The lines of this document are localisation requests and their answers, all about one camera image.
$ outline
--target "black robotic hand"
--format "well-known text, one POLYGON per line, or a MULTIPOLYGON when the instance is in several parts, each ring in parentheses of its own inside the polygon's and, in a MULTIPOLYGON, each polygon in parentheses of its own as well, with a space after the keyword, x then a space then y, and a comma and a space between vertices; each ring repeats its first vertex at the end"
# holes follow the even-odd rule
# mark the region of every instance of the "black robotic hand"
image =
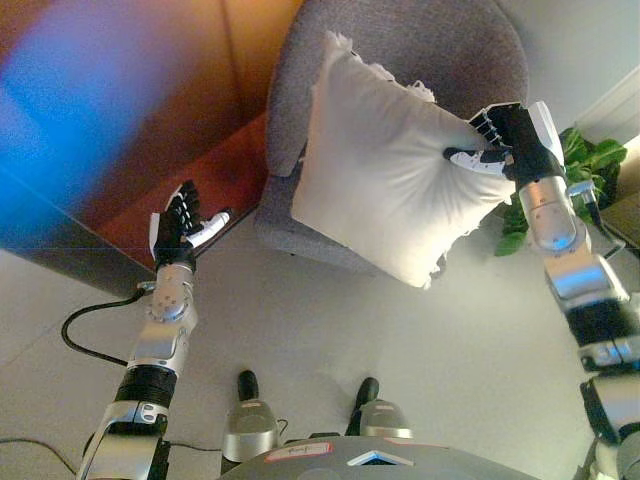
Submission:
POLYGON ((162 265, 183 262, 195 271, 193 244, 187 239, 203 229, 200 223, 200 201, 193 181, 184 182, 171 196, 167 208, 151 219, 151 239, 156 270, 162 265))

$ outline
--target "white fabric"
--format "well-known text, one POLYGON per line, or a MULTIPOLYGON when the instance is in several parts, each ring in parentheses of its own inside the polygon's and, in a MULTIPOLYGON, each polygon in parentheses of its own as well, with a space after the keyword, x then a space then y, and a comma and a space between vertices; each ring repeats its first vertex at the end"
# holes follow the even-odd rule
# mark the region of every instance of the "white fabric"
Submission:
POLYGON ((427 288, 438 258, 514 185, 445 160, 447 147, 487 144, 438 107, 420 82, 403 87, 351 49, 351 40, 327 33, 291 215, 399 280, 427 288))

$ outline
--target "green plant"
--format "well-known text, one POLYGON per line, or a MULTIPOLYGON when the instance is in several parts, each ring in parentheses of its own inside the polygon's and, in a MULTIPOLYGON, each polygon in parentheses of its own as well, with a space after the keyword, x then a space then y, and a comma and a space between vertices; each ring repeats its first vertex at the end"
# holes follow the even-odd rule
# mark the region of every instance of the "green plant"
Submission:
MULTIPOLYGON (((562 132, 560 142, 569 185, 592 179, 596 186, 598 206, 602 209, 611 205, 616 196, 620 163, 627 155, 627 149, 611 139, 594 145, 582 138, 575 128, 568 128, 562 132)), ((585 222, 591 222, 582 199, 577 198, 574 201, 574 209, 585 222)), ((511 205, 504 213, 502 239, 496 247, 495 255, 500 257, 515 253, 524 243, 527 229, 520 198, 514 193, 511 196, 511 205)))

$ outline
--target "silver metal joint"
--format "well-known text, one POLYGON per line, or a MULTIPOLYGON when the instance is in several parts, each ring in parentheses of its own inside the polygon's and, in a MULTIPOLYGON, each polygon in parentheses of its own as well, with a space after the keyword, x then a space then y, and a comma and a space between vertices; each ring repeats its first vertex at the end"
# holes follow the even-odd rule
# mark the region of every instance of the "silver metal joint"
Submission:
POLYGON ((520 189, 519 196, 534 249, 562 252, 574 245, 578 228, 562 177, 529 183, 520 189))

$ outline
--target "brown wood panel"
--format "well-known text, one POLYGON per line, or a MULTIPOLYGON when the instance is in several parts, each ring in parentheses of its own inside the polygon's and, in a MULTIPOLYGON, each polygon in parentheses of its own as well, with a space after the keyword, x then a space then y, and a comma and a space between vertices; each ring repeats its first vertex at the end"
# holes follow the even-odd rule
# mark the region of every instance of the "brown wood panel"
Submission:
POLYGON ((249 117, 266 106, 273 67, 302 3, 303 0, 224 0, 233 65, 249 117))

